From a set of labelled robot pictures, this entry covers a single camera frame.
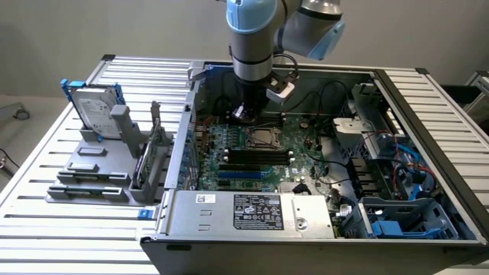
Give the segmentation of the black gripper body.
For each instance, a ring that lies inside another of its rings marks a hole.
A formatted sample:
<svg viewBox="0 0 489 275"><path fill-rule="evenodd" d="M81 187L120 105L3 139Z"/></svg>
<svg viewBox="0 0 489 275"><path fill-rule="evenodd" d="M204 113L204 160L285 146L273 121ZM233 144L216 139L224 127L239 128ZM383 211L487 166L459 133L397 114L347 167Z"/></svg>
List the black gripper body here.
<svg viewBox="0 0 489 275"><path fill-rule="evenodd" d="M267 89L259 82L236 77L236 93L239 99L237 105L232 107L231 117L239 124L252 125L269 103Z"/></svg>

